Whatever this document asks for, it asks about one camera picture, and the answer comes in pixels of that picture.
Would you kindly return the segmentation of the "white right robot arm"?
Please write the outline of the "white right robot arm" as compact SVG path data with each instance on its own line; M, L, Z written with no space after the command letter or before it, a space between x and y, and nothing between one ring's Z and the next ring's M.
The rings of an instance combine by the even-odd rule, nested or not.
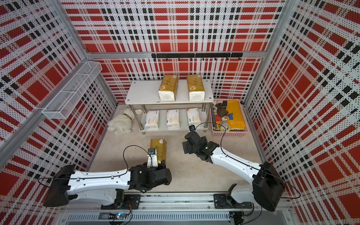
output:
M254 163L238 157L221 145L207 141L196 131L185 135L182 143L185 154L195 154L202 161L228 169L249 183L249 187L232 184L225 194L224 205L240 208L242 203L258 203L262 208L274 212L285 191L284 181L274 166L268 162Z

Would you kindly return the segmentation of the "white tissue pack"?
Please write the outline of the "white tissue pack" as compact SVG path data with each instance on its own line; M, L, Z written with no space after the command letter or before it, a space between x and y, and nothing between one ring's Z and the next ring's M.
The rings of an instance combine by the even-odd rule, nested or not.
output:
M167 128L179 128L180 116L178 109L167 110L166 126Z
M187 109L187 121L189 126L197 126L201 123L200 114L198 108Z
M145 129L158 129L159 111L148 111L145 117Z

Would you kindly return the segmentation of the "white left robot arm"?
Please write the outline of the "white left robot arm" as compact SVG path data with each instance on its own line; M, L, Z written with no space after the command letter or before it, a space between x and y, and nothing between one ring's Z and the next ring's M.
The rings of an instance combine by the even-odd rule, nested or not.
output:
M126 190L145 193L171 181L171 171L165 166L137 165L112 172L84 172L68 165L52 179L43 205L54 208L79 202L100 204L102 210L119 209L127 203Z

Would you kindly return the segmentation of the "gold tissue pack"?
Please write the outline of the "gold tissue pack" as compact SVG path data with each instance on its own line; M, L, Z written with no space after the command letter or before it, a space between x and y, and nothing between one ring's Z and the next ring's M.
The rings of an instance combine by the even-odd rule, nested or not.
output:
M179 78L177 75L164 75L158 90L160 101L175 101L178 83Z
M189 101L204 101L205 88L200 75L187 75Z
M157 150L157 162L162 164L167 156L167 141L161 139L151 139L150 147Z

